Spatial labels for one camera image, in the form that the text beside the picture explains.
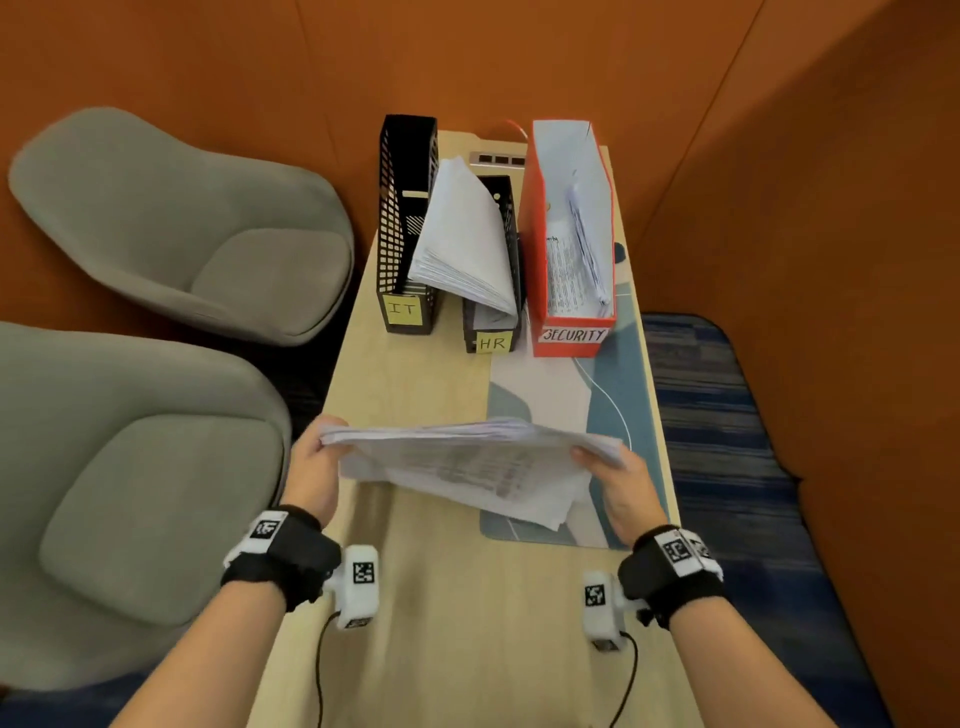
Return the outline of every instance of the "forearm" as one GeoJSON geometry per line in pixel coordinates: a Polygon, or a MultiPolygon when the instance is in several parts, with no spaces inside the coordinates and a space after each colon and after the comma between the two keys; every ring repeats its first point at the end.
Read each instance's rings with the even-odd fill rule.
{"type": "Polygon", "coordinates": [[[690,602],[670,632],[707,728],[834,725],[726,599],[690,602]]]}
{"type": "Polygon", "coordinates": [[[112,725],[246,725],[285,612],[283,593],[273,583],[228,583],[112,725]]]}

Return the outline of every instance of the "yellow sticky note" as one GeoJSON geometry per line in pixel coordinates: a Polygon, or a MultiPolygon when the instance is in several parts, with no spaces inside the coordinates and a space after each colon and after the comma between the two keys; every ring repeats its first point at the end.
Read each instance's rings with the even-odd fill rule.
{"type": "Polygon", "coordinates": [[[416,296],[384,296],[383,307],[387,310],[387,322],[404,326],[423,326],[420,299],[416,296]]]}
{"type": "Polygon", "coordinates": [[[507,353],[513,340],[512,331],[477,331],[477,353],[507,353]]]}

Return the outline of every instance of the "black mesh file holder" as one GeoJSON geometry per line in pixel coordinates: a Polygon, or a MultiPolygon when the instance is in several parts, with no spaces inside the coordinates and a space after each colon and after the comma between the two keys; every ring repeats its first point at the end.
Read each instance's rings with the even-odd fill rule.
{"type": "Polygon", "coordinates": [[[503,232],[507,239],[507,257],[510,259],[510,277],[514,282],[516,310],[520,315],[517,317],[514,328],[476,329],[473,327],[473,316],[477,304],[463,299],[464,343],[467,345],[468,353],[507,353],[516,348],[516,341],[519,339],[523,323],[523,302],[526,300],[523,287],[523,251],[520,249],[519,237],[516,234],[514,193],[510,185],[510,177],[507,175],[489,175],[479,179],[500,208],[503,232]]]}
{"type": "Polygon", "coordinates": [[[407,279],[440,159],[437,120],[388,114],[380,129],[376,297],[391,333],[433,330],[437,289],[407,279]]]}

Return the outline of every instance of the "floor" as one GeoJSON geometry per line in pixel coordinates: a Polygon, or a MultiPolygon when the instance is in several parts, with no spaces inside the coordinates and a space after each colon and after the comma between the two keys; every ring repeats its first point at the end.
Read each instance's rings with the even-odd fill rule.
{"type": "MultiPolygon", "coordinates": [[[[256,364],[299,432],[320,410],[348,315],[297,350],[204,343],[256,364]]],[[[695,317],[644,315],[643,325],[684,525],[718,556],[734,606],[838,725],[890,726],[804,528],[796,481],[770,450],[730,343],[695,317]]],[[[14,692],[0,704],[0,728],[105,728],[145,675],[14,692]]]]}

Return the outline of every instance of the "desk mat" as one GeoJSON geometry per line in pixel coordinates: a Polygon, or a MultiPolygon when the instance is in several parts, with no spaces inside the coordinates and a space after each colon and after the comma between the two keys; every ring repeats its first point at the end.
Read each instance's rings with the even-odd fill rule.
{"type": "MultiPolygon", "coordinates": [[[[657,447],[651,393],[640,348],[630,261],[616,244],[616,325],[592,359],[535,358],[530,327],[516,350],[493,356],[487,417],[517,417],[538,425],[619,438],[647,461],[664,510],[663,469],[657,447]]],[[[481,511],[480,531],[499,541],[626,549],[613,534],[596,478],[588,494],[574,502],[566,523],[551,531],[536,523],[481,511]]]]}

